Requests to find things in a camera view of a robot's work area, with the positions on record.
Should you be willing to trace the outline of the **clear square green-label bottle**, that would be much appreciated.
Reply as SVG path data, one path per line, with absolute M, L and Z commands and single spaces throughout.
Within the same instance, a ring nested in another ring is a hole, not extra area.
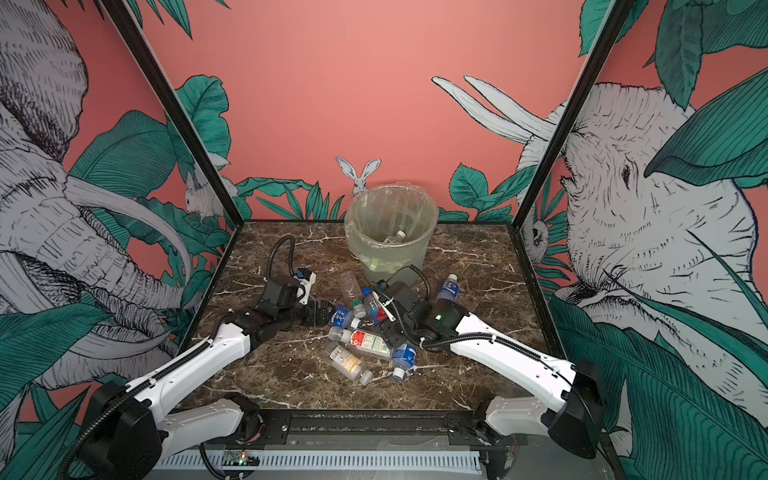
M 354 317 L 363 319 L 367 312 L 363 306 L 363 295 L 355 275 L 351 271 L 339 274 L 338 282 L 344 299 L 351 304 Z

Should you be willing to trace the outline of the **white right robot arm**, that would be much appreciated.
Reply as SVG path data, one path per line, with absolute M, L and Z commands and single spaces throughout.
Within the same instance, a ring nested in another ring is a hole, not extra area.
M 499 332 L 458 303 L 434 302 L 402 282 L 374 288 L 390 321 L 408 342 L 478 362 L 533 395 L 497 396 L 480 413 L 481 430 L 501 437 L 548 436 L 567 452 L 597 456 L 604 429 L 605 388 L 599 368 L 544 354 Z

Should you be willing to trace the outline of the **small blue label bottle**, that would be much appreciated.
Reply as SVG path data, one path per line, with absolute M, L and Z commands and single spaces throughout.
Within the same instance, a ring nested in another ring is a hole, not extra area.
M 354 312 L 339 305 L 330 318 L 329 324 L 341 329 L 348 329 L 355 320 Z

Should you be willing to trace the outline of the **red green label bottle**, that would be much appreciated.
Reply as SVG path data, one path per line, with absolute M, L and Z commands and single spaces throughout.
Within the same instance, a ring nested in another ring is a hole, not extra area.
M 331 341 L 339 342 L 346 348 L 363 355 L 387 360 L 392 358 L 392 349 L 387 345 L 384 338 L 376 333 L 332 326 L 327 334 L 327 338 Z

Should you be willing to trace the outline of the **clear white-cap bottle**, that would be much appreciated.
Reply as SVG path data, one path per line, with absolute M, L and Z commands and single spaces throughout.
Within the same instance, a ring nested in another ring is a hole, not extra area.
M 392 376 L 398 381 L 404 381 L 415 365 L 416 349 L 409 343 L 403 343 L 393 351 Z

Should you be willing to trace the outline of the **blue label Chinese water bottle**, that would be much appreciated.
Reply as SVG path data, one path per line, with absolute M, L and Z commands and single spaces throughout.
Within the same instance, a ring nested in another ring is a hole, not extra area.
M 448 300 L 455 302 L 460 292 L 460 286 L 458 283 L 458 277 L 455 274 L 449 274 L 447 279 L 442 283 L 437 295 L 436 300 Z

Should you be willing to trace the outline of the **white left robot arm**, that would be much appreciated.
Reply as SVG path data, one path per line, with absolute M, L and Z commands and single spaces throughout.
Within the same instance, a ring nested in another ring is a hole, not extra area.
M 326 325 L 336 309 L 310 299 L 280 309 L 263 299 L 222 315 L 197 345 L 124 386 L 108 383 L 91 398 L 80 434 L 57 476 L 67 479 L 76 460 L 95 479 L 142 479 L 165 458 L 217 438 L 241 445 L 258 440 L 264 419 L 257 403 L 230 393 L 202 407 L 177 412 L 190 393 L 231 363 L 298 326 Z

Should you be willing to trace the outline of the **yellow label clear bottle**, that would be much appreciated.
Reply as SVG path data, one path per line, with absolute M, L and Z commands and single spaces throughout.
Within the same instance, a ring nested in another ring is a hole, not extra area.
M 332 368 L 362 386 L 367 386 L 373 377 L 373 372 L 365 361 L 340 344 L 328 345 L 326 359 Z

